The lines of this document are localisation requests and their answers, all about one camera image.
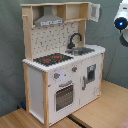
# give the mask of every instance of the knob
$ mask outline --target knob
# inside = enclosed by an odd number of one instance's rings
[[[58,74],[58,73],[55,73],[55,74],[54,74],[54,78],[55,78],[55,79],[58,79],[59,76],[60,76],[60,74]]]
[[[73,71],[73,72],[76,72],[76,70],[77,70],[77,67],[73,67],[73,68],[72,68],[72,71]]]

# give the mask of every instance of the camera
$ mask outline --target camera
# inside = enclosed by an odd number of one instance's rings
[[[128,0],[123,0],[120,3],[117,15],[114,18],[114,26],[122,32],[120,43],[128,47]]]

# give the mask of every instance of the wooden play kitchen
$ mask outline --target wooden play kitchen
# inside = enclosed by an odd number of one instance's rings
[[[105,49],[85,45],[86,20],[98,22],[100,5],[21,6],[26,108],[48,128],[101,95]]]

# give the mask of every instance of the stovetop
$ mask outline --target stovetop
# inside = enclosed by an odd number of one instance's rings
[[[36,58],[36,59],[34,59],[34,62],[37,62],[39,64],[42,64],[42,65],[45,65],[48,67],[50,65],[61,63],[61,62],[67,61],[69,59],[73,59],[73,57],[70,57],[70,56],[67,56],[64,54],[60,54],[60,53],[54,53],[51,55]]]

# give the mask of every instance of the backsplash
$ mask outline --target backsplash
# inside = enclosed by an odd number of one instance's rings
[[[65,51],[70,43],[70,37],[78,33],[79,22],[35,27],[32,29],[33,59],[55,52]],[[78,36],[73,38],[73,43],[78,46]]]

